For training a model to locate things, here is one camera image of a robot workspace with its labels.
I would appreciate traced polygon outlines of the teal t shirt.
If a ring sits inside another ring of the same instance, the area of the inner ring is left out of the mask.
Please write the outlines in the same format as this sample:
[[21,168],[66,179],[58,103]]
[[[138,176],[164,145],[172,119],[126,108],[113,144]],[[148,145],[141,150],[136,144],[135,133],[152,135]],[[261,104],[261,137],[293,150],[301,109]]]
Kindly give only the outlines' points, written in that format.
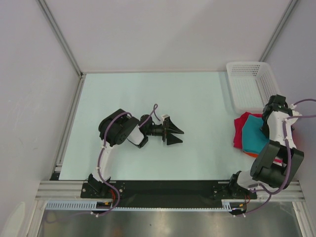
[[241,131],[242,149],[244,152],[259,154],[269,139],[261,131],[261,118],[249,115]]

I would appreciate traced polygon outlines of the white plastic perforated basket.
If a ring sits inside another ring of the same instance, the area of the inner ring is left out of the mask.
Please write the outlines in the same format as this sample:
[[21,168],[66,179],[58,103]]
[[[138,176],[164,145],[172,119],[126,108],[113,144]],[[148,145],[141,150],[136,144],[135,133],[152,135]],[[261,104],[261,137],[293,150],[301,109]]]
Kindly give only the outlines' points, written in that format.
[[226,69],[233,107],[238,114],[259,114],[271,96],[281,94],[275,75],[266,62],[230,62]]

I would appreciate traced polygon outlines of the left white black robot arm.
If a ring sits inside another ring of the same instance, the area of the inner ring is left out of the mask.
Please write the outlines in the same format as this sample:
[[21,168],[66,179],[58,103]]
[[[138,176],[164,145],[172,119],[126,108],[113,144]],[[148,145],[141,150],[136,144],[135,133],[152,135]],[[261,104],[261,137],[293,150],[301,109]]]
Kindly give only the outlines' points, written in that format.
[[161,137],[162,141],[170,146],[180,144],[183,141],[176,137],[184,134],[172,121],[169,115],[160,118],[156,115],[158,104],[154,104],[150,114],[142,115],[140,119],[131,113],[118,109],[105,119],[98,127],[99,137],[102,141],[101,151],[94,171],[87,179],[86,191],[82,195],[91,192],[92,198],[104,198],[114,189],[109,186],[111,178],[111,151],[123,144],[126,140],[137,148],[144,147],[149,136]]

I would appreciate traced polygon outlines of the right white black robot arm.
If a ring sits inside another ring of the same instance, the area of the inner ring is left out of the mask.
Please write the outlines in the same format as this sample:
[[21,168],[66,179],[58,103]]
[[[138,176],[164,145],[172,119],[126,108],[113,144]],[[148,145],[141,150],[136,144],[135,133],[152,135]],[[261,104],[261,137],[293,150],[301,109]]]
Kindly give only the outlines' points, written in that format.
[[243,127],[242,138],[247,144],[264,143],[249,171],[231,176],[228,193],[233,198],[243,194],[266,192],[276,195],[286,189],[304,160],[304,152],[297,149],[292,126],[302,115],[289,107],[286,98],[272,95],[265,105],[261,122],[254,128]]

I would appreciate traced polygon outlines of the folded red t shirt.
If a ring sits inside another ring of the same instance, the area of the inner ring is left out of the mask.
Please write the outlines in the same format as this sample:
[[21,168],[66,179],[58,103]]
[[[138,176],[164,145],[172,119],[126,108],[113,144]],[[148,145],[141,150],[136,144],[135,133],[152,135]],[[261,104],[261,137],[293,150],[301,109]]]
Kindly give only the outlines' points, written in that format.
[[245,125],[249,116],[254,116],[257,118],[261,118],[261,114],[252,114],[249,112],[245,112],[239,118],[234,120],[235,126],[235,136],[233,139],[234,147],[242,150],[242,128]]

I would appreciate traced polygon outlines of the folded orange t shirt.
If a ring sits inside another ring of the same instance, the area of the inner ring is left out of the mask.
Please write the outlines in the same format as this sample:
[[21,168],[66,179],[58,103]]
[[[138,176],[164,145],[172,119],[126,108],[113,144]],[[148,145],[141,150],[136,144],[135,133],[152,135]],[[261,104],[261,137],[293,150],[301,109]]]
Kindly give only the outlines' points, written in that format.
[[248,152],[244,152],[246,155],[250,156],[250,157],[253,157],[253,158],[257,158],[258,157],[258,154],[255,154],[255,153],[248,153]]

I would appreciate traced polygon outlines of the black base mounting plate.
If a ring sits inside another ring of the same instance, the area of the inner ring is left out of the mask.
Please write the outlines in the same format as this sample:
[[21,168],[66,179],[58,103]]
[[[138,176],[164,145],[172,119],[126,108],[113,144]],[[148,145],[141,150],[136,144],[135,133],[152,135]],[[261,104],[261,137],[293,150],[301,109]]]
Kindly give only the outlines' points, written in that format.
[[[256,200],[257,195],[246,189],[230,185],[227,180],[169,180],[169,181],[136,181],[116,180],[110,181],[110,187],[114,189],[115,198],[122,200],[127,206],[138,203],[147,203],[149,206],[179,205],[181,207],[193,206],[194,203],[209,206],[216,200],[233,199],[240,202],[245,200]],[[90,198],[91,192],[80,195],[81,198]],[[103,198],[111,198],[112,194],[107,193]]]

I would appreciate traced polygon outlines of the right aluminium corner post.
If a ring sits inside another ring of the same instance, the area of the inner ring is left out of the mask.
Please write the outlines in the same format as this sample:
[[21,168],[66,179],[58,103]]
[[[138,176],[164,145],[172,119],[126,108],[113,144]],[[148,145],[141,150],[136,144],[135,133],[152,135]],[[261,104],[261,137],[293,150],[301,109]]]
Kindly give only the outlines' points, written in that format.
[[279,22],[277,23],[263,53],[261,54],[259,58],[259,62],[266,62],[267,58],[271,54],[278,38],[280,37],[282,31],[286,27],[289,19],[291,18],[291,15],[295,11],[296,7],[299,5],[300,0],[290,0],[284,13],[282,14]]

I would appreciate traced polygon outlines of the aluminium corner post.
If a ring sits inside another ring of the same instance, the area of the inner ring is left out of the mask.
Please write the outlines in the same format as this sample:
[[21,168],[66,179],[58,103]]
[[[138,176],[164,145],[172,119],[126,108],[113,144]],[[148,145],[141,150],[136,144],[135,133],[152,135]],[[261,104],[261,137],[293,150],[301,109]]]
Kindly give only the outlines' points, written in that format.
[[284,13],[282,14],[279,22],[277,23],[263,53],[261,54],[259,58],[259,62],[266,62],[267,58],[271,54],[278,38],[280,37],[282,31],[286,27],[289,19],[291,18],[291,15],[295,11],[296,7],[299,5],[300,0],[290,0]]
[[52,29],[52,32],[54,33],[57,41],[59,42],[62,50],[64,51],[67,59],[69,60],[72,68],[76,72],[76,74],[79,76],[79,78],[82,77],[83,72],[79,68],[79,65],[69,47],[69,44],[67,43],[55,17],[52,14],[52,11],[50,10],[47,2],[45,0],[36,0],[37,4],[39,5],[44,17],[46,18],[50,28]]

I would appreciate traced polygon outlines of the aluminium frame rail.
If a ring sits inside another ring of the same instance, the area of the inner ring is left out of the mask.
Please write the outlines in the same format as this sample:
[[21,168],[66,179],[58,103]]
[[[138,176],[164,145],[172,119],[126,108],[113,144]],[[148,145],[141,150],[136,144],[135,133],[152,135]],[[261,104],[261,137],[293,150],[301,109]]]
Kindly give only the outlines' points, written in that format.
[[[35,200],[79,200],[84,181],[42,181]],[[304,202],[305,197],[298,181],[273,195],[271,202]]]

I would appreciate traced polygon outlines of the left aluminium corner post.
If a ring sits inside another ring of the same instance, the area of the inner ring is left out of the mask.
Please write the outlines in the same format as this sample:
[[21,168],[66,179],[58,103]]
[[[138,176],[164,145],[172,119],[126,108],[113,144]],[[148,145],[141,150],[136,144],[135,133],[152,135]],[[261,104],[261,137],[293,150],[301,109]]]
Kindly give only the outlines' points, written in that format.
[[83,72],[79,68],[79,65],[69,47],[69,44],[67,43],[55,17],[52,14],[52,11],[50,10],[47,2],[45,0],[36,0],[37,4],[39,5],[44,17],[46,18],[50,28],[52,29],[52,32],[54,33],[57,41],[59,42],[62,50],[64,51],[67,59],[69,60],[72,68],[76,72],[76,74],[79,76],[79,78],[82,77]]

